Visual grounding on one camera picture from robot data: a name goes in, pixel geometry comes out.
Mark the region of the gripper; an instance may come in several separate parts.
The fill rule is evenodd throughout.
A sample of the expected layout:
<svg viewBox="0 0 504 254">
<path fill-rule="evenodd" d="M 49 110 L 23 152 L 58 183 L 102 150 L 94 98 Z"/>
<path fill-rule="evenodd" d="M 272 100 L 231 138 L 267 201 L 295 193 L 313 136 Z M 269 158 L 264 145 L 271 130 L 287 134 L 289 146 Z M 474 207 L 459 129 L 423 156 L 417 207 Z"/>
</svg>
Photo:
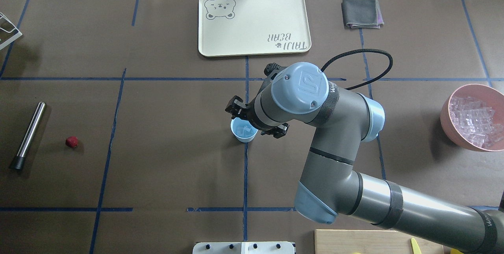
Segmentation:
<svg viewBox="0 0 504 254">
<path fill-rule="evenodd" d="M 248 121 L 254 128 L 261 131 L 261 135 L 268 134 L 279 139 L 285 136 L 289 129 L 288 123 L 279 123 L 266 116 L 260 101 L 254 98 L 245 103 L 239 96 L 233 96 L 225 107 L 225 111 L 232 115 L 232 119 L 239 118 Z"/>
</svg>

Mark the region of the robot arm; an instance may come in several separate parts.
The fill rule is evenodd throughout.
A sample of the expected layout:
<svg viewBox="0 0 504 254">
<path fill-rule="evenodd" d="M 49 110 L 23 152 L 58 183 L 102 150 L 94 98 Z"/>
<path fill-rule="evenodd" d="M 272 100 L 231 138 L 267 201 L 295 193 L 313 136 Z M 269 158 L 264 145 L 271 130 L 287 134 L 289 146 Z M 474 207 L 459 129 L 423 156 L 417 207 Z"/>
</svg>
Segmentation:
<svg viewBox="0 0 504 254">
<path fill-rule="evenodd" d="M 252 101 L 234 96 L 225 111 L 277 139 L 288 121 L 316 128 L 295 197 L 302 216 L 332 224 L 342 214 L 465 254 L 503 253 L 503 211 L 450 203 L 354 170 L 360 143 L 383 129 L 378 102 L 338 87 L 312 63 L 269 64 L 265 73 Z"/>
</svg>

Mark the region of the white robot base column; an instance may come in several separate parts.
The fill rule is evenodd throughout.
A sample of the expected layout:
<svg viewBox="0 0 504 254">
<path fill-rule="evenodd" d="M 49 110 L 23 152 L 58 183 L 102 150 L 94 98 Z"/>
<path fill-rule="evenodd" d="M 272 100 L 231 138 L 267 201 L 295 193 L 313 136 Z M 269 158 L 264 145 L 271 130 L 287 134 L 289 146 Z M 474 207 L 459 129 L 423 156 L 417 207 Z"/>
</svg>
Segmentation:
<svg viewBox="0 0 504 254">
<path fill-rule="evenodd" d="M 289 241 L 238 241 L 196 243 L 193 254 L 295 254 L 295 243 Z"/>
</svg>

